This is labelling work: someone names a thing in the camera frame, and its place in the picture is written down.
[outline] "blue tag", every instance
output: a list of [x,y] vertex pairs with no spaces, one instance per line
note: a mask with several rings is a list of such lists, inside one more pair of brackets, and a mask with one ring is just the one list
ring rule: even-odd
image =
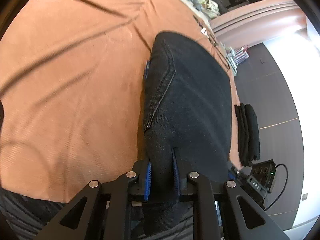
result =
[[144,79],[147,79],[150,61],[147,60],[146,68],[144,69]]

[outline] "black folded clothes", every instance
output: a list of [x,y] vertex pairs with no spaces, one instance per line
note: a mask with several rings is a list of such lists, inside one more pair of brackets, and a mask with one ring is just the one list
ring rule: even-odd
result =
[[251,105],[235,105],[238,121],[238,148],[242,166],[252,166],[260,159],[260,138],[257,115]]

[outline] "jeans seam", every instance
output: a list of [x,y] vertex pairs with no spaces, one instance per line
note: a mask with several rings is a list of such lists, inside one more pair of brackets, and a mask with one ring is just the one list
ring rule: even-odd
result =
[[167,62],[168,62],[168,69],[165,72],[164,77],[162,78],[162,81],[153,97],[153,99],[151,100],[151,104],[148,110],[148,122],[145,124],[144,127],[144,132],[150,128],[151,126],[151,122],[152,119],[160,105],[160,103],[162,102],[165,94],[167,93],[167,90],[175,76],[176,70],[174,67],[174,61],[173,61],[173,56],[172,56],[172,52],[170,50],[170,48],[167,46],[167,44],[165,43],[165,41],[162,41],[162,45],[163,45],[163,49],[167,58]]

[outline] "white wall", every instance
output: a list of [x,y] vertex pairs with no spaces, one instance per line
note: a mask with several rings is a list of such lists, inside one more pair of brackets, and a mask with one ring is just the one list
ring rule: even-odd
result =
[[277,62],[295,102],[304,147],[301,201],[293,226],[320,214],[320,57],[313,44],[298,34],[264,42]]

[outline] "metal screw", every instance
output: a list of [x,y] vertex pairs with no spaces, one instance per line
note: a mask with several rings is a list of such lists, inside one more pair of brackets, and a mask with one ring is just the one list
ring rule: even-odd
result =
[[127,177],[128,178],[134,178],[137,174],[134,171],[129,171],[127,172]]
[[228,186],[228,187],[235,187],[235,186],[236,186],[236,183],[235,183],[233,180],[228,180],[228,181],[227,181],[227,186]]
[[97,187],[99,185],[99,182],[96,180],[92,180],[89,182],[89,187]]
[[196,178],[199,177],[199,173],[196,172],[196,171],[192,171],[192,172],[189,173],[189,176],[192,177],[192,178],[194,178],[194,179],[196,179]]

